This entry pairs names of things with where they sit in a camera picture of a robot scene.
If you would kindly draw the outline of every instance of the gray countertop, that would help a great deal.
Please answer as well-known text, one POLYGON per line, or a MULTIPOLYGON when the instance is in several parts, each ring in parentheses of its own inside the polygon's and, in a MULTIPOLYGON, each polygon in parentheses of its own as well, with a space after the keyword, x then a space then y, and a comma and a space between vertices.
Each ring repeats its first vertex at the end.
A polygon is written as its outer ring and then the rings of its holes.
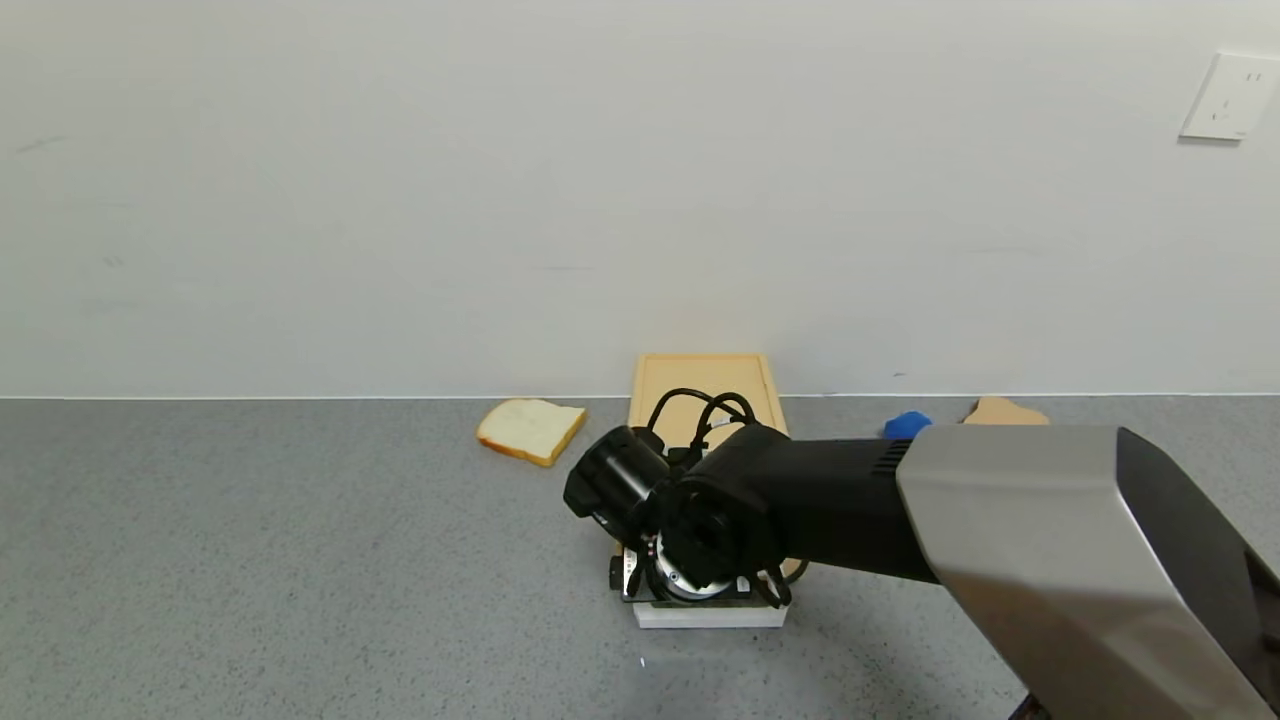
MULTIPOLYGON (((1280 398, 1033 398, 1172 455, 1280 565, 1280 398)), ((1021 688, 945 591, 814 566, 778 630, 640 630, 488 401, 0 401, 0 717, 974 717, 1021 688)), ((963 398, 796 398, 799 438, 963 398)))

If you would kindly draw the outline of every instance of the white bread slice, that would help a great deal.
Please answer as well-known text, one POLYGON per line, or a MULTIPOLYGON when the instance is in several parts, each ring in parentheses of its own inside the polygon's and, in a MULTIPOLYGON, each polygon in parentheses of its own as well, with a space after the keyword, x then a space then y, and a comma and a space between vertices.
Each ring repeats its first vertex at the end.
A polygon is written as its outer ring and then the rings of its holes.
POLYGON ((476 438, 503 455, 550 468, 585 419, 586 410, 581 407, 545 400, 507 400, 485 415, 476 438))

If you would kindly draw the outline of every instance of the electrical outlet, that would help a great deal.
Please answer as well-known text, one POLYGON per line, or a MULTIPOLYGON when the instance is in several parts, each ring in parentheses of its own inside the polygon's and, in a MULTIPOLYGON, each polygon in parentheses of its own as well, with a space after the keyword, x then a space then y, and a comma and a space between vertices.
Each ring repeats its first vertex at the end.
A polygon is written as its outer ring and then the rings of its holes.
POLYGON ((1208 69, 1183 137, 1244 140, 1280 81, 1280 60, 1219 53, 1208 69))

